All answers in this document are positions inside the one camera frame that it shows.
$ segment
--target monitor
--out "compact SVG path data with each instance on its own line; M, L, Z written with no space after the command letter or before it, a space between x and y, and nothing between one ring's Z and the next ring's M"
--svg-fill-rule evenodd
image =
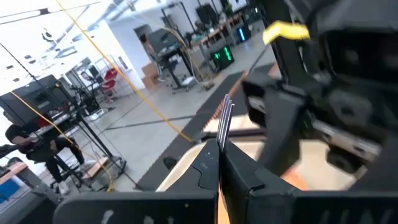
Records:
M53 75L49 75L39 79L38 82L32 81L26 86L15 89L13 92L40 114L45 114L69 101L69 96L64 94L67 91L64 91L62 85L60 88L55 87L56 83L58 80ZM21 126L39 117L11 92L0 96L0 107L14 119L16 124Z
M204 4L201 7L197 7L196 11L202 23L213 25L217 24L217 13L210 4Z
M147 40L151 44L156 53L159 53L164 48L173 46L178 43L178 39L167 30L159 29L151 32L147 36Z
M232 6L232 11L236 12L243 7L247 6L248 2L246 0L230 0L229 3L231 3Z

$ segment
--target red chair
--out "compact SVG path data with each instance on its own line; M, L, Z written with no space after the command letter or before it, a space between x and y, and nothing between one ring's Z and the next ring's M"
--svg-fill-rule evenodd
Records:
M104 82L101 84L102 91L107 97L109 101L111 97L114 97L116 91L114 90L116 87L116 77L118 75L118 71L114 68L109 69L105 73Z

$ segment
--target desk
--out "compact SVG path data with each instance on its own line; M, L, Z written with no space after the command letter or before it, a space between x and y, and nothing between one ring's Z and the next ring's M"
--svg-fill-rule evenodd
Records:
M241 20L241 13L234 15L233 17L230 17L229 19L227 19L224 22L219 23L215 28L214 31L209 33L208 35L204 36L204 38L197 40L196 42L192 43L192 47L196 47L199 46L201 47L203 44L209 42L212 38L214 38L217 34L221 33L221 37L224 38L225 40L225 36L222 33L222 30L224 29L224 27L227 28L228 33L231 37L233 37L233 33L232 33L232 28L231 28L231 23L233 23L234 21L240 21Z
M207 64L208 67L210 67L210 68L212 69L213 72L217 72L217 71L216 71L215 68L213 68L213 67L210 65L209 60L208 60L208 54L206 54L203 45L206 44L206 46L209 47L209 46L210 46L210 45L209 45L209 41L210 41L211 39L213 39L214 37L216 37L217 34L221 34L221 38L224 40L225 44L227 45L228 43L227 43L227 41L226 41L226 39L225 39L225 36L224 36L224 34L223 34L223 29L226 27L229 36L230 36L230 37L232 38L232 40L233 40L233 44L232 44L232 45L235 46L235 42L236 42L236 41L235 41L235 37L234 37L234 34L233 34L233 32L232 32L232 28L231 28L231 23L233 23L235 20L239 20L239 21L241 20L241 13L239 13L239 14L233 16L233 17L230 17L229 19L227 19L227 20L224 21L224 22L221 22L220 24L218 24L218 25L215 27L215 29L214 29L213 32L207 34L207 35L204 36L202 39L197 40L196 42L194 42L194 43L191 44L192 47L199 46L200 52L202 53L202 55L203 55L204 58L205 58L205 63Z

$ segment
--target yellow cable tie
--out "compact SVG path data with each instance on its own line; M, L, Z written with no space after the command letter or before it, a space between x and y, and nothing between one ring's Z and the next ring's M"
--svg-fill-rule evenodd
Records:
M303 40L309 39L310 33L305 25L275 21L262 33L262 41L267 45L280 36L291 40Z

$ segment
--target pole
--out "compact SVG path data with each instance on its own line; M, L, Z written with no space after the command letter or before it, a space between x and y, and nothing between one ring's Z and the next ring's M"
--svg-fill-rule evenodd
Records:
M170 23L170 21L169 21L169 18L166 16L166 13L164 13L164 7L162 8L162 14L163 14L163 16L166 18L166 21L167 21L167 24L169 25L169 28L170 29L174 29L174 27L172 27L172 24Z
M217 8L216 8L216 4L214 4L214 0L211 0L211 3L213 3L214 11L217 14L217 22L218 22L218 12L217 12Z
M191 21L191 18L189 17L189 15L188 15L188 13L187 13L187 10L185 9L184 3L182 3L182 2L179 2L179 3L181 4L182 9L184 10L184 13L185 13L185 15L186 15L187 18L188 18L189 24L190 24L191 27L192 27L192 31L195 31L195 27L193 26L192 21Z

